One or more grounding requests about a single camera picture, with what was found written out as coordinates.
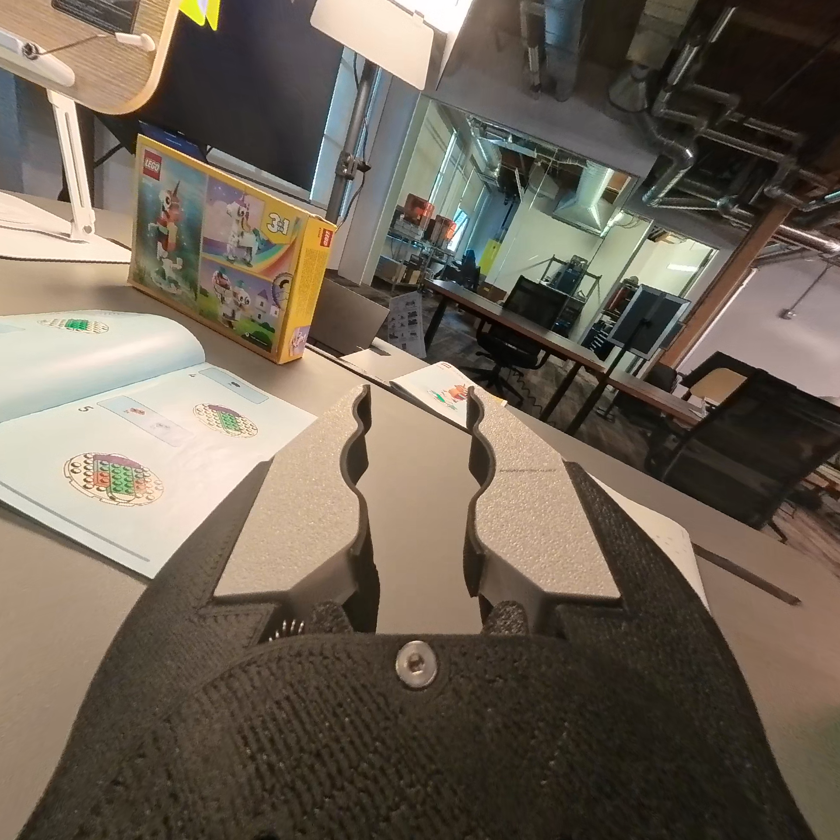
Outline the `wooden board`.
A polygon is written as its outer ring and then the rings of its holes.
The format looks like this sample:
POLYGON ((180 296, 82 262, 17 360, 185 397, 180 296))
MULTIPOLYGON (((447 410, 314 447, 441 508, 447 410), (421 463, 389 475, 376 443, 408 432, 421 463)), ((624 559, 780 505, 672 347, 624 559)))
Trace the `wooden board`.
POLYGON ((133 112, 158 86, 179 5, 2 1, 2 68, 95 112, 133 112))

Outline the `white light panel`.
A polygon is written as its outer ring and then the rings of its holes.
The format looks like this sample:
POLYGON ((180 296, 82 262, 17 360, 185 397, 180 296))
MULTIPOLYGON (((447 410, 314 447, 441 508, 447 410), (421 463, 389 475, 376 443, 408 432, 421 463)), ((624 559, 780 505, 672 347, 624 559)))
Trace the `white light panel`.
POLYGON ((317 1, 310 24, 419 91, 444 74, 472 1, 317 1))

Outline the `grey box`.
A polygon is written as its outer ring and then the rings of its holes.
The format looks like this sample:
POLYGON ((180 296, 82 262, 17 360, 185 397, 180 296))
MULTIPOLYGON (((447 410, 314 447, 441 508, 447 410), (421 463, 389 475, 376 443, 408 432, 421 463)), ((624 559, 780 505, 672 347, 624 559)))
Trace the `grey box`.
POLYGON ((308 334, 308 345, 342 357, 368 350, 389 317, 388 307, 326 277, 308 334))

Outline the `small closed instruction booklet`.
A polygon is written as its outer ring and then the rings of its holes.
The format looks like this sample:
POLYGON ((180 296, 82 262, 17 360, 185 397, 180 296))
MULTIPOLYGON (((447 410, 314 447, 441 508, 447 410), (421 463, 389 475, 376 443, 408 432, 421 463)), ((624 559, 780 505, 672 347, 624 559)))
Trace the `small closed instruction booklet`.
POLYGON ((469 388, 477 382, 448 362, 437 362, 391 379, 398 394, 462 430, 467 429, 469 388))

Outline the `long brown table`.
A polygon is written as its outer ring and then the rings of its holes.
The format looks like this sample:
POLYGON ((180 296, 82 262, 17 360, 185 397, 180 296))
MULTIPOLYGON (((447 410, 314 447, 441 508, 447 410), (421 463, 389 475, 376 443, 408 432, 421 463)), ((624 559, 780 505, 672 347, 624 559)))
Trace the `long brown table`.
POLYGON ((604 363, 592 351, 509 307, 493 303, 473 291, 468 291, 453 281, 426 280, 423 288, 438 300, 424 336, 426 350, 431 349, 449 307, 461 308, 467 314, 476 317, 478 356, 488 359, 492 366, 463 366, 462 370, 475 382, 496 390, 500 396, 512 396, 518 406, 524 404, 525 396, 502 379, 503 370, 537 371, 551 358, 570 363, 569 371, 539 414, 539 420, 542 422, 547 423, 550 420, 553 411, 570 390, 580 371, 587 370, 594 375, 602 375, 606 371, 604 363))

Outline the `yellow lego box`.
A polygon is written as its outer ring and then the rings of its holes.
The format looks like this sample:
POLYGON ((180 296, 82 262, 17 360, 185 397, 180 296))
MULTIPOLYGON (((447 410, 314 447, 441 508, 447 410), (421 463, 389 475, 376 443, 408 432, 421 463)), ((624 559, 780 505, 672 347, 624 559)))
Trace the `yellow lego box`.
POLYGON ((139 134, 129 284, 275 364, 307 347, 338 226, 139 134))

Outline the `black light stand pole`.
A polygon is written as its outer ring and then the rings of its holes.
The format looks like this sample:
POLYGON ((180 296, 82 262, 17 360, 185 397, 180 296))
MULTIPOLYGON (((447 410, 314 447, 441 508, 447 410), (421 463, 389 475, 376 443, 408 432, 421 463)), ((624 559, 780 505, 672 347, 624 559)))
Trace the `black light stand pole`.
POLYGON ((340 229, 347 217, 345 207, 351 207, 352 198, 347 198, 359 173, 366 174, 370 166, 366 161, 366 142, 369 136, 369 122, 375 99, 376 85, 381 68, 366 58, 353 53, 352 76, 354 84, 353 106, 344 136, 343 146, 334 169, 332 189, 325 217, 340 229))

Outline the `open pale blue instruction booklet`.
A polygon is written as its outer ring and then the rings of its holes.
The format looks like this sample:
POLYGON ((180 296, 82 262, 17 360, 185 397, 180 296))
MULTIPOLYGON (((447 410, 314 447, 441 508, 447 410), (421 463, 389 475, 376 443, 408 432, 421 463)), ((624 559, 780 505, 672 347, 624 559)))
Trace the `open pale blue instruction booklet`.
POLYGON ((1 319, 2 503, 146 579, 314 420, 169 318, 1 319))

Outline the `black office chair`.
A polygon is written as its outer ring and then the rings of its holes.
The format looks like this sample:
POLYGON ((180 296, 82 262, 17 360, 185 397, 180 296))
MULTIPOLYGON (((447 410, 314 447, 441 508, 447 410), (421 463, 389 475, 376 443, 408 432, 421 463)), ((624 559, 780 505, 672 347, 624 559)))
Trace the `black office chair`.
MULTIPOLYGON (((520 276, 501 307, 551 332, 568 300, 568 295, 560 290, 520 276)), ((476 341, 481 348, 478 356, 491 359, 493 367, 490 371, 473 369, 476 381, 483 382, 489 391, 497 390, 501 394, 507 390, 522 400, 516 389, 501 379, 501 372, 537 371, 548 360, 549 352, 509 327, 492 323, 484 330, 484 326, 485 321, 480 320, 476 331, 476 341)))

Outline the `grey ceiling pipes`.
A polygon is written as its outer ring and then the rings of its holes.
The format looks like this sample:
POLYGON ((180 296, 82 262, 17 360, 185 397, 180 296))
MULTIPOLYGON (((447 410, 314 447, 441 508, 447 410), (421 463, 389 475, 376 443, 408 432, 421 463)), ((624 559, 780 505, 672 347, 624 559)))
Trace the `grey ceiling pipes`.
POLYGON ((699 2, 663 64, 635 59, 626 80, 659 155, 646 208, 745 232, 781 206, 759 262, 838 266, 838 6, 699 2))

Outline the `metal vent hood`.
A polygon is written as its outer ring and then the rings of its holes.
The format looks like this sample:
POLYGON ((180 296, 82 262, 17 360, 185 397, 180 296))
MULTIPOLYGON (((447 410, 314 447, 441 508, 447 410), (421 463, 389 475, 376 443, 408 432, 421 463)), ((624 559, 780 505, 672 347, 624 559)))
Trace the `metal vent hood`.
POLYGON ((563 224, 604 238, 621 216, 636 182, 634 175, 587 161, 576 187, 558 197, 550 215, 563 224))

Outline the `large black screen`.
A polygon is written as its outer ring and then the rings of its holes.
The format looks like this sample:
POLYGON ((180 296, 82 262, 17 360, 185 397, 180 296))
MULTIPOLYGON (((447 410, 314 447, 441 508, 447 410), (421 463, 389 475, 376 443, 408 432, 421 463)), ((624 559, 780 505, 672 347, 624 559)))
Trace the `large black screen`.
POLYGON ((141 120, 310 191, 340 71, 313 1, 222 1, 217 31, 178 12, 141 120))

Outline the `white desk stand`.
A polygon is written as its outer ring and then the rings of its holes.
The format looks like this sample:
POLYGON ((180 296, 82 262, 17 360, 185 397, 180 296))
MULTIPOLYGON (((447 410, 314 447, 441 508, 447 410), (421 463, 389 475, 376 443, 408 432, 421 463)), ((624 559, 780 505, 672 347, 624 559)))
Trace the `white desk stand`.
POLYGON ((21 77, 25 71, 33 73, 47 91, 72 213, 71 219, 66 220, 28 200, 3 192, 1 257, 53 263, 128 265, 130 249, 96 232, 96 213, 91 202, 77 105, 60 91, 75 86, 75 71, 35 42, 5 29, 1 32, 1 54, 3 66, 13 67, 14 73, 21 77))

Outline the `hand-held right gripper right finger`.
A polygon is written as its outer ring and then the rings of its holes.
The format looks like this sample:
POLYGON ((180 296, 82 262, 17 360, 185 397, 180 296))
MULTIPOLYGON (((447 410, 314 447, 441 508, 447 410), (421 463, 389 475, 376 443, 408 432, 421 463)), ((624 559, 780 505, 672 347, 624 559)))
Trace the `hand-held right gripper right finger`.
POLYGON ((488 617, 515 602, 526 617, 563 603, 616 606, 621 595, 563 457, 492 395, 468 389, 465 583, 488 617))

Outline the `brown desk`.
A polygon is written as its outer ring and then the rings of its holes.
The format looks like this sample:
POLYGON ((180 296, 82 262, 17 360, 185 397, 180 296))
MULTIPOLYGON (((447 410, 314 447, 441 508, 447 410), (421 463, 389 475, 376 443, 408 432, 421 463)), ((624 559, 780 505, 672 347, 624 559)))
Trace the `brown desk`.
POLYGON ((596 411, 602 419, 613 421, 620 416, 646 429, 654 428, 663 418, 688 428, 702 420, 702 415, 688 402, 625 371, 613 372, 609 384, 615 395, 607 408, 596 411))

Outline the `black mesh chair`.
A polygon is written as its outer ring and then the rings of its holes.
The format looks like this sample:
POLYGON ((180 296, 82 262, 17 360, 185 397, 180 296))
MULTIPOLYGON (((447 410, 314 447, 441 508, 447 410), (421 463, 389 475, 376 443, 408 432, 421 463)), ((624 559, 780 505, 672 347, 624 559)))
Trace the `black mesh chair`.
POLYGON ((645 459, 657 480, 755 530, 839 449, 839 408, 767 371, 752 372, 691 429, 664 427, 645 459))

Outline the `screen on stand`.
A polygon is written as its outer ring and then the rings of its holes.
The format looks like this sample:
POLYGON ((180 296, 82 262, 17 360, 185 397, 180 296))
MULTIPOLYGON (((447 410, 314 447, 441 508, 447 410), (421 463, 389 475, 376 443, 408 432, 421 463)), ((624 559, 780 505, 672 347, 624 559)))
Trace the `screen on stand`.
POLYGON ((649 361, 680 322, 690 301, 665 290, 640 285, 605 341, 649 361))

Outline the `black chair with tan back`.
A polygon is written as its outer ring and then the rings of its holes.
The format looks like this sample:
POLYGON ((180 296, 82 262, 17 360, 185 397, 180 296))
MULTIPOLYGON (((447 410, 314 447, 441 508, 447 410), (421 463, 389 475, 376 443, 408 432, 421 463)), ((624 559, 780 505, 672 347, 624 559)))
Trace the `black chair with tan back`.
POLYGON ((715 351, 686 374, 681 375, 684 402, 699 400, 718 406, 734 393, 758 368, 727 353, 715 351))

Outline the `printed leaflet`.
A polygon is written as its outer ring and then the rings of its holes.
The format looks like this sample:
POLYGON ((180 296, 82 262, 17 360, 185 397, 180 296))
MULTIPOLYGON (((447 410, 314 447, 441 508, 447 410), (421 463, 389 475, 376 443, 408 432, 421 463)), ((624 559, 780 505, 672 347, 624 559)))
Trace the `printed leaflet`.
POLYGON ((413 290, 393 297, 388 310, 385 340, 418 359, 426 359, 421 293, 413 290))

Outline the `white paper sheet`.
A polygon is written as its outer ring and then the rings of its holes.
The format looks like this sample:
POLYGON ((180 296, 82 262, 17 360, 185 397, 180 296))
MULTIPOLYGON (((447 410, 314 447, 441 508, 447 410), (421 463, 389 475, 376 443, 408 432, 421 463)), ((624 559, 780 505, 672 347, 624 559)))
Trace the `white paper sheet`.
POLYGON ((683 574, 691 588, 697 593, 706 609, 709 610, 707 594, 700 577, 697 557, 688 531, 663 514, 626 498, 593 475, 589 475, 589 477, 593 478, 595 483, 668 556, 672 564, 683 574))

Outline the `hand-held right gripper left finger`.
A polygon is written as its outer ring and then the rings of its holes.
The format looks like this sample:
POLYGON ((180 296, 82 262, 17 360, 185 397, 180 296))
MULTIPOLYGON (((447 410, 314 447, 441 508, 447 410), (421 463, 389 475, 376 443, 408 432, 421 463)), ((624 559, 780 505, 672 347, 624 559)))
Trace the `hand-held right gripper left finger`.
POLYGON ((273 600, 283 617, 331 601, 377 617, 381 585, 358 484, 369 467, 371 387, 357 385, 277 453, 214 596, 273 600))

